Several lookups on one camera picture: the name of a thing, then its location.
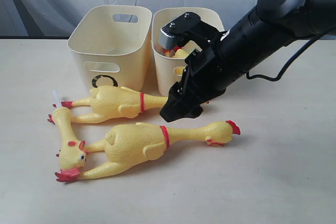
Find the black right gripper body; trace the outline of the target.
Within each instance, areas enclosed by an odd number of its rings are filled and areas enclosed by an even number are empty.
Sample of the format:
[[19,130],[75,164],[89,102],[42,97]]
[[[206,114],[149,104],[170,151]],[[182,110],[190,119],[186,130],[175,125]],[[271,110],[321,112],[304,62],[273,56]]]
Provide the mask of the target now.
[[182,78],[172,85],[169,96],[193,99],[201,105],[225,92],[225,88],[214,87],[213,82],[223,73],[218,48],[229,33],[229,30],[219,31],[206,22],[200,23],[197,29],[199,36],[190,40],[200,49],[194,49],[185,59],[186,67]]

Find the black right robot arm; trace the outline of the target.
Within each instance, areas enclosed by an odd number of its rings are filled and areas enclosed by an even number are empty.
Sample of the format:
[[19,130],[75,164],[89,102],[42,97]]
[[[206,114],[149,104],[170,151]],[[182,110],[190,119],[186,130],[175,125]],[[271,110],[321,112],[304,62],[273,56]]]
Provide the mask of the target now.
[[257,0],[230,30],[219,31],[200,15],[185,12],[161,28],[167,50],[197,44],[185,59],[182,78],[169,89],[160,115],[167,122],[194,119],[202,104],[225,93],[242,76],[280,48],[297,40],[310,46],[335,34],[335,0]]

